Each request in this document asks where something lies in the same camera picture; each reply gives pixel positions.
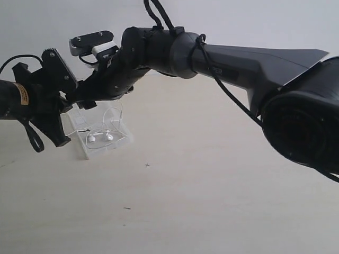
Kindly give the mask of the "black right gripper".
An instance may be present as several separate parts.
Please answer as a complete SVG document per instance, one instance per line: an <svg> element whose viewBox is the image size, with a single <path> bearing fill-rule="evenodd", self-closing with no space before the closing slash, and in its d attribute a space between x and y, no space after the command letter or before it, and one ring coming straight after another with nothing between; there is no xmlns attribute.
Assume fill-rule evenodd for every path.
<svg viewBox="0 0 339 254"><path fill-rule="evenodd" d="M135 83L149 71L150 68L145 66L130 67L118 51L109 60L101 62L98 70L80 81L78 87L66 95L66 100L70 104L118 100L131 93Z"/></svg>

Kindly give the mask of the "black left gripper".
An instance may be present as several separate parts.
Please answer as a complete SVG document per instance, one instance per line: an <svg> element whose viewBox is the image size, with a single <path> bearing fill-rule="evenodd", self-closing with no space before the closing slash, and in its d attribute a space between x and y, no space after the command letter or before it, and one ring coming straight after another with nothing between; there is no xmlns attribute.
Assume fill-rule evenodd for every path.
<svg viewBox="0 0 339 254"><path fill-rule="evenodd" d="M22 62L12 67L18 98L12 104L12 115L30 121L55 147L71 142L65 135L61 114L73 106L62 97L47 72L40 68L34 72Z"/></svg>

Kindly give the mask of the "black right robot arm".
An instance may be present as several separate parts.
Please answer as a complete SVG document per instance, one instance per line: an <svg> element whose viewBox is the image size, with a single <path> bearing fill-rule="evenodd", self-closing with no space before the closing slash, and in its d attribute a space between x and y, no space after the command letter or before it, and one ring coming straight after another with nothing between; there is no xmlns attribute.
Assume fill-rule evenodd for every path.
<svg viewBox="0 0 339 254"><path fill-rule="evenodd" d="M319 49L267 49L206 43L183 29L127 28L121 46L67 96L72 103L121 98L150 70L204 75L247 92L244 112L286 159L338 174L338 57Z"/></svg>

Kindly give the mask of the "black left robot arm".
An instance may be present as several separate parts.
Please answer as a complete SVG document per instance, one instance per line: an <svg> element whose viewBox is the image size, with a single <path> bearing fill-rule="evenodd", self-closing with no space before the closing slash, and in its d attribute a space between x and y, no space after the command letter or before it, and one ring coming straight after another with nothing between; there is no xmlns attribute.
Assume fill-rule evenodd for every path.
<svg viewBox="0 0 339 254"><path fill-rule="evenodd" d="M44 143L36 130L55 147L69 143L71 139L65 135L61 114L71 106L47 71L40 68L31 72L22 62L12 71L15 81L1 80L1 120L20 122L36 152L44 151Z"/></svg>

